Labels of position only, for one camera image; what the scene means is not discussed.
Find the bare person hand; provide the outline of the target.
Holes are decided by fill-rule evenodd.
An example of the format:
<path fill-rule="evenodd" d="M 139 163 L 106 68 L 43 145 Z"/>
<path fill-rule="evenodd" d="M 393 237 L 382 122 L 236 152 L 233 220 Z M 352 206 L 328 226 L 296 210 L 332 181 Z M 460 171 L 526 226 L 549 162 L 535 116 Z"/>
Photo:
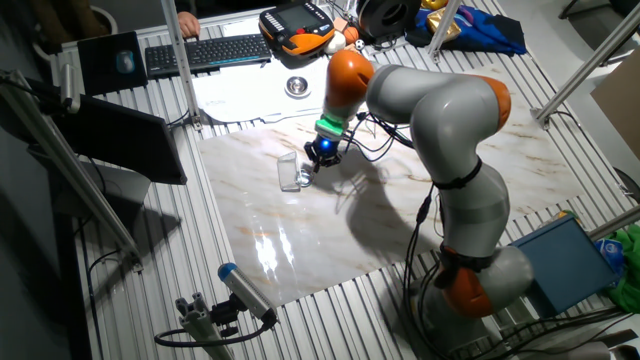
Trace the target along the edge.
<path fill-rule="evenodd" d="M 198 38 L 200 36 L 200 23 L 193 14 L 182 11 L 177 14 L 177 18 L 183 38 Z"/>

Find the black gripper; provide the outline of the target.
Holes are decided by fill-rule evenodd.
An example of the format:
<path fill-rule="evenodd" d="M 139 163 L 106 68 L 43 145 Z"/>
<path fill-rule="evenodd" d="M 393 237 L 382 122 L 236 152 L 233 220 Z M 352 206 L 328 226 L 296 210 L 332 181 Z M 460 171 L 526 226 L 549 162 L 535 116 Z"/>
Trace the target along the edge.
<path fill-rule="evenodd" d="M 321 135 L 317 135 L 312 142 L 307 142 L 304 145 L 314 174 L 317 174 L 322 168 L 331 167 L 341 162 L 338 145 L 338 141 L 329 140 Z"/>

